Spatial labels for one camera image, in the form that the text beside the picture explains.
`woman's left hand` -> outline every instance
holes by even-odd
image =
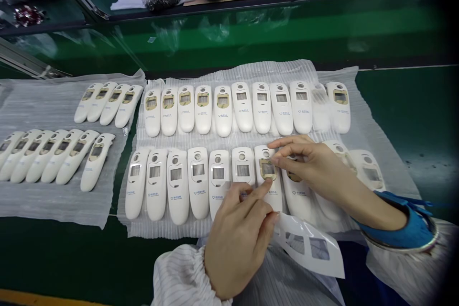
[[[247,286],[263,263],[279,213],[263,201],[273,181],[252,191],[233,183],[215,215],[204,251],[204,267],[212,289],[228,300]],[[240,201],[240,193],[249,194]]]

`person's hand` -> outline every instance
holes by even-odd
[[[273,181],[252,191],[233,183],[215,215],[204,251],[204,267],[212,289],[228,300],[246,287],[263,263],[279,213],[263,201]],[[240,193],[249,194],[241,201]]]
[[[317,194],[334,202],[358,222],[378,230],[399,230],[406,215],[392,207],[365,186],[324,143],[315,143],[307,135],[292,135],[268,144],[279,148],[271,162],[306,181]],[[287,157],[304,156],[304,162]]]

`yellow floor edge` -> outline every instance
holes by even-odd
[[[106,306],[89,301],[61,299],[54,296],[17,292],[9,289],[0,289],[0,301],[24,306]]]

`white foam sheet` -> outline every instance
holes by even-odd
[[[55,182],[13,184],[0,182],[0,217],[54,219],[104,228],[113,198],[113,181],[127,136],[114,121],[102,126],[98,121],[74,123],[74,114],[85,89],[93,82],[114,81],[145,86],[145,74],[133,76],[95,74],[49,80],[0,80],[0,138],[13,131],[92,129],[116,136],[99,180],[91,192],[80,191],[81,175],[87,158],[64,186]],[[132,118],[127,124],[129,130]]]
[[[349,92],[352,125],[351,130],[346,135],[338,135],[333,131],[317,132],[313,131],[310,136],[316,141],[325,140],[342,140],[349,149],[366,149],[373,152],[375,158],[380,164],[382,174],[384,176],[388,190],[402,196],[420,198],[419,192],[410,178],[401,159],[395,152],[387,137],[384,135],[381,128],[371,117],[370,109],[363,100],[360,92],[355,85],[355,77],[358,72],[358,67],[345,68],[334,72],[318,72],[316,73],[314,65],[308,60],[297,60],[291,62],[259,62],[247,65],[241,65],[234,69],[218,71],[206,76],[195,79],[173,79],[166,80],[166,86],[184,86],[207,84],[214,88],[218,85],[230,86],[231,83],[237,81],[245,81],[249,84],[258,81],[264,82],[284,82],[287,86],[290,81],[305,80],[309,85],[317,85],[319,82],[326,83],[328,81],[343,82]],[[157,81],[149,83],[145,88],[145,92],[154,87],[162,87]],[[226,149],[231,153],[231,150],[236,147],[255,147],[260,144],[267,144],[278,138],[274,121],[272,120],[271,130],[266,135],[260,135],[255,128],[252,132],[243,133],[239,130],[235,118],[233,116],[233,127],[231,134],[227,138],[220,138],[215,130],[215,121],[212,122],[212,127],[207,135],[200,135],[196,128],[190,133],[181,132],[179,127],[173,136],[167,137],[161,133],[155,137],[148,137],[144,128],[143,119],[143,103],[139,111],[139,120],[137,121],[137,133],[134,137],[133,147],[139,149],[141,147],[155,147],[188,150],[192,147],[206,147],[210,153],[216,149]],[[181,226],[176,226],[170,218],[168,204],[166,204],[166,212],[164,217],[157,222],[150,221],[146,212],[145,203],[142,206],[142,211],[139,217],[133,221],[127,220],[125,216],[125,189],[127,184],[126,169],[123,183],[121,185],[120,198],[118,202],[117,216],[121,223],[127,226],[128,237],[143,237],[143,238],[169,238],[178,239],[182,237],[205,237],[210,232],[211,220],[210,215],[204,220],[196,220],[189,211],[188,221]],[[314,213],[311,214],[310,222],[320,230],[324,230],[330,234],[335,233],[341,240],[346,237],[343,232],[350,231],[352,238],[356,236],[355,231],[358,229],[357,224],[349,217],[345,217],[340,222],[331,221],[325,217],[320,210],[316,198],[312,197],[314,203]],[[284,212],[288,213],[287,203],[284,196]]]

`blue sleeve cuff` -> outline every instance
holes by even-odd
[[[356,221],[360,228],[365,231],[368,236],[386,245],[407,249],[421,247],[432,240],[433,234],[429,231],[423,217],[417,212],[426,215],[431,214],[413,204],[413,202],[422,204],[422,201],[419,202],[419,200],[398,197],[387,191],[383,193],[376,192],[376,194],[387,203],[403,211],[408,217],[408,222],[402,229],[396,231],[384,231],[365,226]]]

